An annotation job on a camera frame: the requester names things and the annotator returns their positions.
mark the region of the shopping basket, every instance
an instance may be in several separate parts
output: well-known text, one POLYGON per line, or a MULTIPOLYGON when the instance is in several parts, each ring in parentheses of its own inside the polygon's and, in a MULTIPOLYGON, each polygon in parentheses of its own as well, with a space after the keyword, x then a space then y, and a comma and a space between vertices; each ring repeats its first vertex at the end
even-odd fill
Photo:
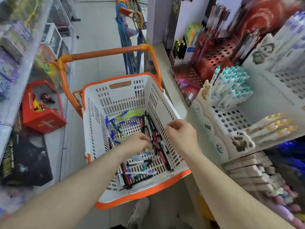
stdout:
MULTIPOLYGON (((63 89, 80 117, 83 118, 85 132, 85 157, 90 163, 109 150, 108 134, 105 125, 106 117, 112 118, 126 110, 143 109, 151 116, 159 133, 164 138, 166 146, 170 150, 170 162, 174 167, 173 172, 166 171, 165 165, 160 157, 153 162, 153 169, 157 171, 153 178, 136 184, 130 190, 121 190, 117 176, 110 182, 109 186, 96 203, 98 209, 108 209, 131 200, 143 198, 161 191, 181 178, 188 175, 190 170, 182 157, 170 145, 165 126, 178 119, 178 113, 161 88, 161 74, 153 48, 147 44, 138 46, 109 49, 103 51, 87 52, 74 55, 64 55, 57 61, 63 89), (157 76, 150 73, 124 75, 90 83, 82 90, 71 94, 65 76, 64 64, 75 60, 96 58, 120 53, 149 50, 157 76)), ((124 133, 132 134, 140 131, 139 126, 126 126, 122 128, 124 133)), ((145 159, 153 158, 144 155, 145 159)), ((134 166, 135 170, 141 170, 142 165, 134 166)))

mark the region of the shoe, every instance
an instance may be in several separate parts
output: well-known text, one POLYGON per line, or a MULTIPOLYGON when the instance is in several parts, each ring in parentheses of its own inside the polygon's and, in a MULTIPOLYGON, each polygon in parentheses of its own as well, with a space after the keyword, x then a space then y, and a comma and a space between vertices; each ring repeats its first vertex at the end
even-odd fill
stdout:
POLYGON ((130 228, 128 226, 135 225, 136 228, 139 229, 140 225, 143 222, 144 217, 146 216, 148 207, 149 207, 149 199, 148 198, 140 199, 135 204, 135 208, 132 211, 132 215, 130 216, 130 219, 128 220, 127 228, 130 228))

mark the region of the basket handle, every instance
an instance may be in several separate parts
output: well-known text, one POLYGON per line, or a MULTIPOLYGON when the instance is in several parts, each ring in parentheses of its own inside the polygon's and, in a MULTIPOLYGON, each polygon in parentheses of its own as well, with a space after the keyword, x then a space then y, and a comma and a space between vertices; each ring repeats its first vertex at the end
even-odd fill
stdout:
POLYGON ((156 78, 159 82, 160 86, 162 83, 161 79, 161 72, 160 68, 156 59, 155 51, 151 45, 148 44, 140 44, 137 46, 130 46, 130 47, 121 47, 121 48, 115 48, 115 49, 108 49, 108 50, 102 50, 102 51, 92 51, 92 52, 86 52, 86 53, 79 53, 79 54, 73 54, 73 55, 63 55, 57 60, 57 66, 60 73, 60 77, 62 80, 63 90, 68 98, 68 100, 71 102, 77 113, 80 115, 81 118, 83 118, 82 114, 82 105, 79 104, 73 97, 69 85, 67 82, 66 77, 66 70, 64 68, 64 64, 67 62, 73 62, 76 60, 82 60, 82 59, 90 59, 90 58, 96 58, 96 57, 103 57, 108 55, 117 55, 117 54, 123 54, 123 53, 129 53, 134 51, 146 51, 149 50, 153 59, 153 62, 155 64, 155 68, 157 71, 156 78))

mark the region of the forearm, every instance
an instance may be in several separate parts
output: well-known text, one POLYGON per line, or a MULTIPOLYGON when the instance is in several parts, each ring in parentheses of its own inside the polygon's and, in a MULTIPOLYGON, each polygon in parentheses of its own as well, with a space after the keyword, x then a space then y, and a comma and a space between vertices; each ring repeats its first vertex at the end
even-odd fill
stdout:
POLYGON ((114 177, 121 161, 116 147, 31 199, 0 228, 74 228, 114 177))
POLYGON ((220 228, 294 228, 230 179, 199 148, 194 150, 182 157, 220 228))

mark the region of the red toy box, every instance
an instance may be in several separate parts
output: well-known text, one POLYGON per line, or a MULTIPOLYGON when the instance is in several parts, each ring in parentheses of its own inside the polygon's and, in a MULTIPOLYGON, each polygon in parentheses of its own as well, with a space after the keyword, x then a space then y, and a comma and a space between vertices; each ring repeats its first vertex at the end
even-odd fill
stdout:
POLYGON ((67 124, 61 100, 56 89, 46 80, 39 80, 27 85, 22 100, 23 124, 41 133, 49 133, 67 124), (41 100, 41 95, 47 93, 55 103, 41 100), (46 108, 35 111, 37 101, 46 108))

